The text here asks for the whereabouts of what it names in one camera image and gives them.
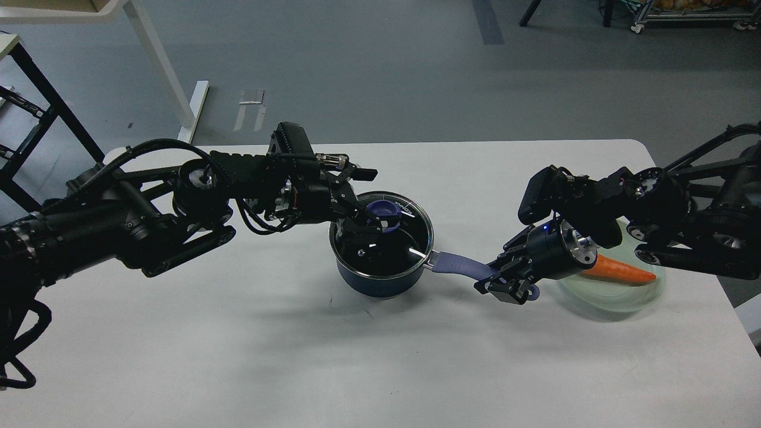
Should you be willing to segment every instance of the black cable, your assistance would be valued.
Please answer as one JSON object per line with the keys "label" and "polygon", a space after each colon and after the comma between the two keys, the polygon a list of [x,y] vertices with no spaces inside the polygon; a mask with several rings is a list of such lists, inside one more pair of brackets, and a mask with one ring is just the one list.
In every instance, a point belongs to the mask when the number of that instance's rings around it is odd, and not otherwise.
{"label": "black cable", "polygon": [[239,200],[239,199],[236,199],[235,203],[237,204],[238,211],[240,212],[240,216],[243,217],[243,223],[246,225],[248,230],[252,231],[253,233],[255,233],[257,235],[262,235],[262,236],[271,235],[271,234],[275,233],[273,231],[259,230],[259,229],[255,228],[255,227],[253,227],[253,225],[251,224],[251,221],[248,219],[249,209],[245,208],[246,207],[246,203],[243,202],[242,200]]}
{"label": "black cable", "polygon": [[150,152],[156,152],[158,150],[165,149],[181,149],[193,152],[203,160],[207,161],[215,169],[215,172],[219,175],[219,177],[223,179],[223,181],[230,180],[227,174],[224,172],[224,169],[222,169],[219,164],[217,164],[217,162],[203,150],[186,142],[182,142],[178,139],[152,139],[150,141],[138,144],[134,148],[128,147],[126,152],[114,158],[113,161],[95,173],[95,175],[87,180],[87,182],[82,184],[74,193],[61,200],[56,201],[49,206],[42,208],[40,210],[41,213],[49,214],[51,212],[55,212],[57,209],[61,209],[77,202],[81,202],[89,193],[97,190],[102,190],[102,188],[98,186],[102,185],[104,182],[107,182],[110,179],[113,179],[111,174],[118,168],[121,168],[127,162],[139,156],[146,155]]}
{"label": "black cable", "polygon": [[268,232],[266,235],[270,235],[272,233],[276,232],[285,232],[296,225],[296,222],[298,220],[298,215],[288,217],[285,221],[280,222],[279,225],[273,226],[265,222],[261,217],[259,217],[258,214],[256,214],[249,206],[248,204],[243,201],[236,199],[235,202],[237,203],[238,209],[240,210],[240,215],[244,218],[244,222],[248,220],[248,216],[253,219],[254,222],[256,222],[257,225],[259,225],[261,228],[265,229],[264,231],[256,229],[253,227],[253,225],[249,226],[246,225],[249,230],[251,230],[254,233],[257,233],[261,235],[260,232]]}
{"label": "black cable", "polygon": [[[53,314],[50,311],[50,308],[37,300],[33,300],[29,304],[28,310],[37,314],[37,323],[35,323],[28,331],[25,331],[21,336],[14,339],[2,351],[2,353],[0,353],[0,387],[27,389],[32,388],[37,383],[37,379],[32,372],[18,360],[17,355],[27,349],[35,340],[40,338],[40,335],[42,335],[53,320]],[[24,380],[20,381],[7,378],[4,367],[6,363],[10,363],[15,367]]]}

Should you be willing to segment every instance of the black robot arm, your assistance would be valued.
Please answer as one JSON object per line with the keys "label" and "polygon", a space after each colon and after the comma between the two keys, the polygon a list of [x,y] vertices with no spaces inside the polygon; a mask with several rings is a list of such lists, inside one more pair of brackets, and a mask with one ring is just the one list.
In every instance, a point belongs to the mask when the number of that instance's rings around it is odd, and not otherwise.
{"label": "black robot arm", "polygon": [[[177,167],[122,171],[126,162],[161,149],[190,150],[199,158]],[[0,227],[0,388],[34,385],[16,355],[50,323],[49,309],[35,300],[42,287],[111,258],[149,277],[164,273],[234,237],[235,229],[225,224],[233,214],[231,200],[259,235],[338,219],[371,235],[380,219],[365,212],[349,180],[373,180],[376,174],[347,155],[315,154],[296,123],[278,125],[266,155],[207,154],[158,139],[96,165],[67,182],[65,198]],[[169,193],[174,213],[162,213],[153,201]],[[39,321],[17,336],[29,311]],[[23,381],[7,378],[8,363]]]}
{"label": "black robot arm", "polygon": [[[759,135],[759,124],[728,127],[666,168],[633,174],[621,168],[601,180],[550,165],[534,175],[518,210],[527,225],[489,266],[499,270],[475,284],[482,294],[524,304],[533,284],[592,268],[598,248],[621,243],[616,219],[642,242],[649,264],[755,279],[761,273],[761,142],[726,161],[693,166],[720,145]],[[721,186],[698,181],[719,177]],[[696,200],[703,199],[703,204]],[[535,227],[545,219],[548,222]]]}

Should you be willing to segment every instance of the desk leg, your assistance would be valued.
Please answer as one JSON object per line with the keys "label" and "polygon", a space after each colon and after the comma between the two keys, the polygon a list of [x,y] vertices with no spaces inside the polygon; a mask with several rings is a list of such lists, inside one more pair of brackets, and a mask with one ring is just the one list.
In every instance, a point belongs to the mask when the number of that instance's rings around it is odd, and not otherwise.
{"label": "desk leg", "polygon": [[151,22],[143,4],[140,0],[127,0],[124,4],[124,12],[129,18],[129,23],[132,25],[132,29],[135,30],[135,34],[137,34],[145,53],[148,55],[148,59],[150,59],[151,64],[156,69],[161,84],[169,96],[172,109],[182,124],[180,136],[183,137],[183,140],[187,138],[186,142],[190,142],[198,124],[198,115],[201,112],[206,90],[209,88],[209,82],[199,81],[196,84],[196,91],[193,93],[196,105],[191,106],[192,102],[188,102],[185,92],[183,92],[180,86],[180,81],[177,79],[177,75],[174,73],[174,69],[169,62],[169,57],[166,51],[164,51],[164,46],[158,38],[156,28]]}
{"label": "desk leg", "polygon": [[196,89],[193,90],[193,96],[190,98],[190,109],[193,111],[193,124],[191,126],[183,126],[180,128],[180,133],[177,134],[177,139],[180,141],[187,143],[192,142],[193,136],[196,134],[198,118],[201,116],[201,108],[203,107],[203,102],[206,101],[207,92],[209,92],[209,81],[197,81]]}
{"label": "desk leg", "polygon": [[613,3],[615,0],[605,0],[605,16],[603,17],[603,27],[610,27],[610,21],[613,19]]}
{"label": "desk leg", "polygon": [[531,0],[531,4],[528,6],[528,9],[526,9],[526,13],[521,18],[521,27],[526,27],[528,25],[528,21],[533,16],[533,13],[537,11],[537,8],[539,7],[539,3],[541,3],[542,0]]}

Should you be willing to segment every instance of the white table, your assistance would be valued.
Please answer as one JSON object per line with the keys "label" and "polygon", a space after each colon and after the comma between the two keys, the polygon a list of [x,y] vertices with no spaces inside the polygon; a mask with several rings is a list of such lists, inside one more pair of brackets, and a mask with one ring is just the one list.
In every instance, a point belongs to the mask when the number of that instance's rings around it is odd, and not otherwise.
{"label": "white table", "polygon": [[[211,148],[263,153],[265,146]],[[548,164],[652,166],[632,140],[319,145],[431,216],[435,248],[491,260]],[[178,164],[162,152],[130,168]],[[524,306],[423,274],[391,300],[339,276],[327,225],[233,241],[154,279],[110,261],[43,290],[49,331],[0,394],[0,426],[758,426],[761,359],[714,276],[667,270],[628,318],[553,281]]]}
{"label": "white table", "polygon": [[0,24],[99,24],[116,19],[123,9],[135,35],[151,62],[156,76],[169,98],[169,104],[182,125],[177,139],[192,142],[198,126],[198,118],[209,91],[209,81],[199,80],[188,101],[180,86],[177,74],[169,61],[164,45],[158,38],[156,28],[140,0],[48,0],[33,7],[18,7],[28,4],[20,0],[0,2],[12,6],[0,6]]}

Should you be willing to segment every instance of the plate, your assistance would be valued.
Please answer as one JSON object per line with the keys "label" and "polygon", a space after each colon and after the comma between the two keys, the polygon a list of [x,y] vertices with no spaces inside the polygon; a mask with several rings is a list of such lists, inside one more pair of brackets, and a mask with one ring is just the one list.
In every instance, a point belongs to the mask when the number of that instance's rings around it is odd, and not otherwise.
{"label": "plate", "polygon": [[640,241],[626,233],[626,223],[618,221],[623,234],[623,242],[615,248],[601,248],[597,252],[605,257],[631,264],[657,277],[652,283],[643,286],[610,283],[582,275],[571,275],[558,282],[572,294],[595,308],[611,312],[636,312],[655,302],[666,286],[666,271],[663,267],[647,264],[634,255],[634,249]]}

